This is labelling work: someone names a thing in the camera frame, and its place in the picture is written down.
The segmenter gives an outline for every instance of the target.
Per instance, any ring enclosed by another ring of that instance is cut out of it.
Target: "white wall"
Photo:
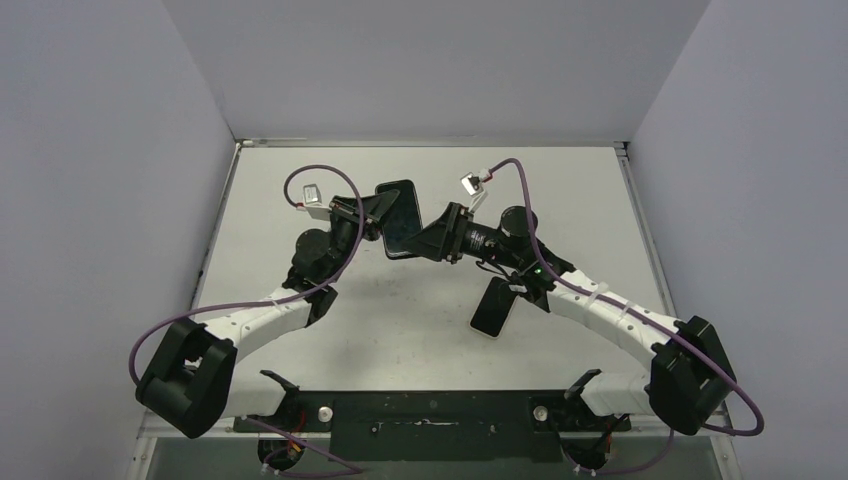
[[[0,62],[0,471],[121,478],[232,137],[159,0],[4,2]]]
[[[708,0],[164,0],[237,137],[623,140]]]
[[[848,471],[846,25],[845,0],[713,0],[631,145],[676,305],[763,407],[749,479]]]

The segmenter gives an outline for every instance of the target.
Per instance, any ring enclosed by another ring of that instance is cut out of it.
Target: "black joint housing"
[[[715,328],[701,317],[677,322],[678,334],[714,361],[730,378],[736,375]],[[688,350],[669,340],[651,347],[651,383],[647,389],[654,413],[684,435],[694,435],[730,393],[730,386]]]
[[[221,418],[227,406],[238,349],[221,340],[206,326],[188,318],[174,322],[135,389],[142,405],[177,427],[186,437],[197,438]],[[200,366],[186,361],[202,359]]]

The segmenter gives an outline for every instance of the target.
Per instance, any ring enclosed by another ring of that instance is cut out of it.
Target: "purple cable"
[[[317,292],[318,290],[321,290],[322,288],[324,288],[327,285],[335,282],[336,280],[339,279],[339,277],[341,277],[342,272],[345,271],[345,269],[348,267],[348,265],[350,265],[350,262],[353,260],[353,256],[356,254],[356,250],[359,248],[359,242],[362,241],[362,234],[363,234],[363,230],[365,228],[365,207],[362,205],[362,196],[359,195],[359,190],[357,190],[356,185],[353,184],[353,180],[351,180],[350,177],[345,175],[345,173],[342,172],[341,170],[339,170],[335,167],[331,167],[329,165],[307,165],[305,167],[300,167],[297,170],[293,171],[291,173],[291,175],[288,176],[288,178],[286,179],[286,182],[284,184],[284,186],[285,186],[284,194],[285,194],[286,200],[292,206],[296,207],[297,205],[294,202],[292,202],[291,198],[289,197],[288,185],[291,182],[292,178],[294,178],[295,176],[297,176],[301,172],[305,172],[307,170],[329,170],[329,171],[337,174],[338,176],[342,177],[342,179],[345,182],[347,182],[347,184],[350,186],[350,189],[353,190],[353,195],[356,197],[356,206],[357,206],[357,208],[359,208],[359,230],[357,230],[357,232],[356,232],[356,240],[353,243],[353,250],[351,250],[350,255],[347,257],[347,259],[345,259],[345,262],[342,264],[341,268],[339,268],[336,271],[336,273],[334,273],[330,278],[328,278],[324,282],[320,283],[319,285],[316,285],[315,287],[310,288],[309,290],[300,292],[300,293],[298,293],[296,295],[292,295],[290,297],[280,298],[280,299],[277,299],[277,300],[263,300],[263,301],[258,301],[258,302],[236,302],[236,303],[223,303],[223,304],[220,304],[220,305],[209,305],[207,307],[195,308],[195,309],[189,310],[187,312],[183,312],[183,313],[180,313],[178,315],[174,315],[173,317],[168,318],[167,320],[162,320],[161,322],[157,323],[156,325],[151,327],[146,332],[142,333],[141,336],[138,337],[138,340],[136,340],[132,349],[130,350],[129,370],[130,370],[130,378],[132,378],[133,383],[138,385],[138,382],[140,381],[139,377],[138,377],[138,373],[135,370],[135,359],[138,356],[138,350],[139,350],[139,348],[141,348],[141,345],[144,343],[144,341],[147,340],[151,335],[153,335],[153,333],[155,333],[160,328],[163,328],[167,325],[170,325],[170,324],[176,322],[177,320],[179,320],[181,318],[190,317],[190,316],[193,316],[193,315],[198,315],[198,314],[206,313],[206,312],[215,312],[215,311],[218,311],[218,310],[230,310],[230,309],[233,309],[233,308],[271,307],[271,306],[275,306],[275,305],[279,305],[279,304],[283,304],[283,303],[293,302],[293,301],[299,300],[303,297],[312,295],[313,293]]]
[[[564,285],[568,289],[573,290],[574,292],[579,293],[581,295],[586,295],[586,296],[592,295],[592,292],[590,292],[590,291],[588,291],[584,288],[581,288],[578,285],[574,285],[574,284],[564,280],[559,275],[557,275],[557,273],[554,272],[554,270],[551,268],[551,266],[548,265],[548,262],[545,261],[545,258],[542,256],[542,251],[539,248],[539,240],[536,238],[536,224],[533,221],[533,212],[532,212],[532,208],[530,207],[530,191],[529,191],[529,187],[527,186],[527,177],[524,175],[524,167],[521,165],[521,162],[519,162],[515,158],[507,158],[506,160],[503,160],[500,163],[498,163],[497,165],[495,165],[494,167],[492,167],[491,170],[489,170],[489,173],[494,175],[494,173],[496,171],[500,170],[501,168],[503,168],[507,164],[515,165],[515,168],[518,169],[518,177],[521,181],[521,190],[522,190],[522,193],[524,194],[524,206],[526,207],[525,210],[526,210],[526,214],[527,214],[527,225],[530,227],[530,230],[531,230],[530,245],[533,247],[533,253],[536,255],[536,259],[539,261],[539,265],[554,280],[561,283],[562,285]],[[612,306],[614,306],[614,307],[616,307],[616,308],[618,308],[622,311],[627,309],[627,306],[625,304],[619,302],[618,300],[616,300],[614,298],[610,298],[610,297],[607,297],[605,295],[598,295],[596,298],[598,300],[600,300],[604,303],[607,303],[609,305],[612,305]],[[763,418],[763,413],[760,411],[760,407],[758,407],[757,404],[754,403],[754,400],[748,395],[748,393],[746,393],[745,390],[742,390],[742,387],[740,387],[739,384],[736,383],[735,380],[730,378],[730,375],[728,375],[724,370],[722,370],[721,367],[719,367],[709,357],[704,355],[704,353],[701,352],[700,350],[698,350],[694,345],[687,342],[686,339],[684,339],[680,335],[672,332],[671,330],[665,328],[664,326],[660,325],[659,323],[651,320],[649,317],[643,315],[641,312],[635,311],[633,309],[627,309],[627,313],[629,315],[635,317],[637,320],[641,321],[642,323],[645,323],[648,326],[654,328],[655,330],[658,330],[659,332],[665,334],[666,336],[668,336],[669,338],[674,340],[675,343],[682,346],[683,348],[688,350],[690,353],[692,353],[693,355],[698,357],[698,359],[701,360],[702,362],[704,362],[704,364],[707,367],[709,367],[710,370],[715,372],[716,375],[718,375],[719,378],[721,378],[722,381],[724,381],[731,388],[731,390],[736,392],[736,394],[739,395],[740,398],[742,398],[742,401],[744,401],[745,404],[748,405],[748,408],[751,409],[751,413],[754,414],[754,417],[757,420],[757,425],[751,430],[735,430],[733,428],[720,427],[720,426],[716,426],[716,425],[704,425],[704,428],[706,428],[707,430],[712,430],[714,432],[726,433],[728,435],[738,435],[740,437],[754,437],[754,436],[759,435],[760,433],[763,432],[763,429],[765,428],[765,419]]]
[[[645,470],[653,467],[654,465],[660,463],[660,461],[662,461],[662,459],[665,458],[666,455],[668,455],[668,452],[671,451],[671,445],[673,443],[674,443],[674,430],[672,429],[668,432],[668,441],[665,442],[665,447],[663,447],[662,451],[659,454],[657,454],[656,457],[654,457],[654,458],[648,460],[647,462],[643,463],[642,465],[639,465],[639,466],[636,466],[636,467],[619,468],[617,470],[596,470],[595,474],[598,475],[598,476],[601,476],[601,475],[627,475],[629,473],[639,473],[639,472],[645,471]],[[572,465],[577,465],[577,462],[575,462],[570,456],[568,456],[567,453],[565,454],[565,458],[567,458],[568,461],[571,462]],[[580,471],[591,472],[592,470],[589,469],[589,468],[580,467]]]
[[[330,460],[333,460],[336,463],[344,465],[345,467],[348,468],[347,470],[341,470],[341,471],[338,471],[338,472],[316,472],[316,473],[280,472],[280,476],[282,476],[282,477],[288,477],[288,478],[332,478],[332,477],[342,477],[342,476],[347,476],[347,475],[357,475],[357,474],[364,472],[364,470],[362,468],[348,462],[347,460],[339,458],[338,456],[330,453],[328,450],[325,450],[325,449],[323,449],[323,448],[321,448],[317,445],[313,445],[313,444],[311,444],[311,443],[309,443],[309,442],[307,442],[303,439],[300,439],[300,438],[292,435],[291,433],[284,432],[283,430],[280,430],[277,427],[268,425],[265,422],[262,422],[262,421],[259,421],[259,420],[256,420],[256,419],[253,419],[253,418],[250,418],[250,417],[242,417],[242,420],[244,420],[245,422],[248,422],[248,423],[252,423],[252,424],[256,425],[257,427],[264,428],[265,430],[268,430],[269,432],[274,432],[278,435],[282,435],[284,438],[291,440],[292,442],[300,445],[301,447],[308,448],[309,450],[312,450],[313,452],[315,452],[315,453],[317,453],[317,454],[319,454],[323,457],[326,457]],[[274,450],[273,452],[271,452],[271,453],[269,453],[268,455],[265,456],[265,458],[262,460],[262,463],[264,463],[265,465],[269,464],[271,462],[271,459],[273,459],[275,456],[279,455],[280,453],[282,453],[286,450],[288,450],[288,447],[278,448],[278,449]]]

